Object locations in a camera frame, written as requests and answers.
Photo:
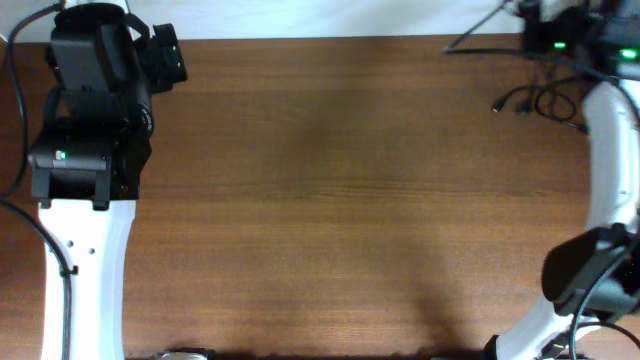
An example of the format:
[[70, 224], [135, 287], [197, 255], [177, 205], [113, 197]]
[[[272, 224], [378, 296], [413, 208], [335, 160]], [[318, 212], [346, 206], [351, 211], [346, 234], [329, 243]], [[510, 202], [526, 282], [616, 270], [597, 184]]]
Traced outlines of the black USB cable gold plug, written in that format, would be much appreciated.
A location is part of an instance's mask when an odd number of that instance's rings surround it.
[[[536, 84], [527, 84], [515, 87], [502, 96], [498, 97], [492, 104], [491, 110], [494, 113], [499, 113], [503, 110], [507, 102], [511, 97], [520, 92], [527, 92], [527, 102], [524, 107], [524, 113], [528, 114], [531, 112], [535, 112], [537, 115], [551, 120], [560, 124], [567, 125], [579, 131], [582, 134], [587, 134], [589, 132], [588, 127], [583, 124], [578, 124], [573, 122], [573, 118], [577, 115], [577, 105], [576, 103], [569, 98], [567, 95], [559, 92], [557, 90], [558, 87], [563, 85], [568, 85], [572, 83], [576, 83], [580, 80], [577, 76], [565, 77], [558, 80], [553, 80], [544, 85], [536, 85]], [[567, 116], [559, 116], [555, 113], [554, 105], [550, 105], [547, 111], [542, 109], [541, 100], [546, 95], [550, 95], [552, 98], [552, 103], [554, 103], [558, 98], [561, 98], [565, 101], [571, 110], [571, 113]]]

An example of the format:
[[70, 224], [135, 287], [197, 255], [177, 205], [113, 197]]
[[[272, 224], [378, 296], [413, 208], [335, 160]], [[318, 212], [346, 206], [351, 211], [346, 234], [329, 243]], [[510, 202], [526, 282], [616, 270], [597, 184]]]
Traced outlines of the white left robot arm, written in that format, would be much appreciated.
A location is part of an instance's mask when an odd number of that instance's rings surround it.
[[45, 359], [120, 359], [124, 261], [151, 156], [151, 99], [187, 78], [175, 30], [74, 1], [46, 49], [55, 86], [28, 153], [45, 235]]

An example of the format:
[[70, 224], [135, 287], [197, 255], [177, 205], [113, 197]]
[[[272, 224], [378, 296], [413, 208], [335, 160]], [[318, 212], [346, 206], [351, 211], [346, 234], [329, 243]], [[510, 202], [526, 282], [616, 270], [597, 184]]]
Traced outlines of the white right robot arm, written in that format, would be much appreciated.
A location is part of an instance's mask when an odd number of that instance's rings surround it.
[[639, 313], [639, 4], [501, 1], [525, 22], [517, 55], [575, 69], [590, 140], [590, 207], [582, 234], [553, 248], [542, 295], [483, 359], [574, 359], [576, 343]]

